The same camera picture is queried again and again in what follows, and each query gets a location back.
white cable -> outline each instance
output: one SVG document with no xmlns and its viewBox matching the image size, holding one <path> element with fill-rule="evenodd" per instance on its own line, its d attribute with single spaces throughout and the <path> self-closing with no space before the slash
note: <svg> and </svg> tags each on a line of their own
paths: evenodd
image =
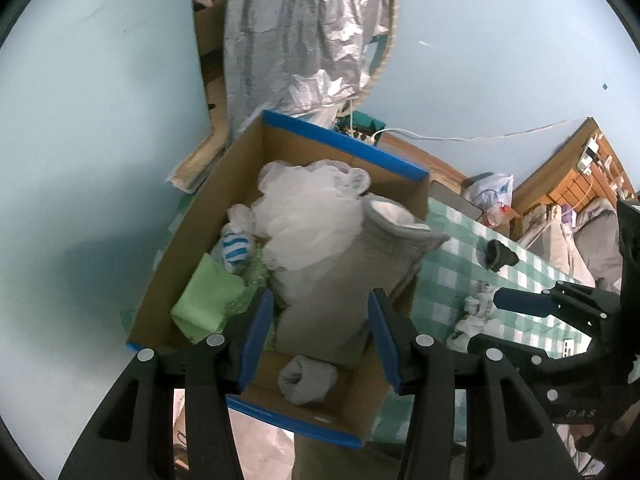
<svg viewBox="0 0 640 480">
<path fill-rule="evenodd" d="M 380 134 L 382 132 L 398 132 L 399 134 L 403 134 L 407 137 L 411 137 L 412 139 L 420 139 L 420 140 L 453 140 L 454 142 L 467 142 L 470 140 L 494 140 L 494 139 L 507 139 L 508 137 L 516 137 L 520 135 L 529 135 L 537 132 L 542 132 L 544 130 L 548 130 L 549 128 L 553 128 L 554 126 L 559 126 L 560 124 L 567 124 L 573 121 L 577 121 L 578 119 L 567 119 L 565 121 L 560 121 L 559 123 L 548 124 L 547 126 L 542 126 L 541 128 L 534 128 L 533 130 L 527 130 L 526 132 L 515 132 L 513 134 L 505 134 L 501 136 L 495 137 L 467 137 L 466 139 L 463 137 L 425 137 L 418 134 L 414 134 L 409 130 L 405 130 L 404 128 L 384 128 L 383 130 L 376 131 L 376 134 Z"/>
<path fill-rule="evenodd" d="M 591 192 L 592 189 L 593 189 L 593 173 L 591 174 L 591 182 L 589 184 L 589 189 L 584 194 L 584 196 L 580 200 L 578 200 L 578 203 L 576 205 L 571 206 L 569 208 L 569 211 L 575 211 L 575 208 L 577 208 L 582 203 L 582 201 L 589 196 L 589 193 Z M 561 193 L 560 196 L 562 198 L 564 198 L 564 193 Z M 569 201 L 567 199 L 564 198 L 564 200 L 566 201 L 567 205 L 570 205 Z M 540 214 L 539 216 L 536 216 L 533 220 L 530 220 L 529 221 L 529 227 L 531 227 L 532 225 L 535 225 L 536 222 L 538 220 L 540 220 L 543 216 L 546 216 L 547 215 L 547 211 L 548 211 L 548 208 L 546 208 L 545 211 L 542 214 Z"/>
</svg>

crumpled white cloth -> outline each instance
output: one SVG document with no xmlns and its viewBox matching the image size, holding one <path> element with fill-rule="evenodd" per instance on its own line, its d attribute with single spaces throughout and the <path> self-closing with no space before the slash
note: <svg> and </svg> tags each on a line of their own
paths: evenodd
<svg viewBox="0 0 640 480">
<path fill-rule="evenodd" d="M 502 321 L 495 319 L 497 307 L 494 294 L 499 287 L 486 282 L 478 283 L 479 292 L 465 298 L 465 315 L 456 323 L 453 334 L 447 339 L 447 347 L 456 352 L 466 352 L 469 340 L 478 334 L 500 337 Z"/>
<path fill-rule="evenodd" d="M 264 166 L 252 211 L 255 235 L 268 239 L 267 268 L 299 270 L 343 252 L 362 230 L 360 195 L 370 184 L 367 171 L 339 160 Z"/>
<path fill-rule="evenodd" d="M 280 371 L 278 386 L 285 399 L 300 406 L 322 402 L 337 378 L 335 366 L 298 355 Z"/>
</svg>

green checkered tablecloth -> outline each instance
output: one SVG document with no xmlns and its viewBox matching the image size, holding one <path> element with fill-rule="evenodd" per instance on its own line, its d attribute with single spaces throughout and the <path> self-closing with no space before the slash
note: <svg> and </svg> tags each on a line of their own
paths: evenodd
<svg viewBox="0 0 640 480">
<path fill-rule="evenodd" d="M 575 281 L 516 242 L 441 202 L 430 199 L 429 209 L 427 224 L 450 235 L 451 240 L 439 250 L 428 253 L 422 261 L 410 314 L 421 333 L 444 342 L 464 313 L 464 299 L 477 291 L 480 281 L 532 292 L 551 288 L 557 280 Z M 515 251 L 520 259 L 516 266 L 505 266 L 498 273 L 482 266 L 484 247 L 493 238 Z M 553 316 L 539 318 L 497 310 L 494 317 L 502 321 L 501 338 L 545 349 L 552 358 L 562 356 L 564 340 L 573 339 L 577 349 L 586 337 Z M 413 400 L 413 396 L 398 397 L 390 392 L 374 420 L 370 439 L 394 444 L 404 442 Z"/>
</svg>

gray sock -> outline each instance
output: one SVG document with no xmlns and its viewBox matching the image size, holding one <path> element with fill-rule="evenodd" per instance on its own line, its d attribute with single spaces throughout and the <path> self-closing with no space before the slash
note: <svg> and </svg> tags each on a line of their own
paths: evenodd
<svg viewBox="0 0 640 480">
<path fill-rule="evenodd" d="M 276 329 L 277 351 L 357 365 L 369 336 L 371 289 L 395 297 L 424 254 L 449 239 L 387 198 L 368 194 L 362 206 L 362 231 L 344 252 L 304 269 L 275 271 L 272 287 L 286 307 Z"/>
</svg>

white plastic bag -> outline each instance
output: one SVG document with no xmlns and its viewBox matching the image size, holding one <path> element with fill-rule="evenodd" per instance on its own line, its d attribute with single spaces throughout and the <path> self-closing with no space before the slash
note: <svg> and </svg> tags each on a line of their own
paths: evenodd
<svg viewBox="0 0 640 480">
<path fill-rule="evenodd" d="M 492 205 L 511 206 L 512 194 L 513 175 L 495 173 L 467 187 L 463 197 L 482 211 L 489 211 Z"/>
<path fill-rule="evenodd" d="M 268 239 L 267 267 L 303 269 L 345 250 L 362 227 L 360 195 L 369 185 L 366 171 L 344 162 L 267 164 L 258 178 L 264 196 L 252 205 L 255 235 Z"/>
</svg>

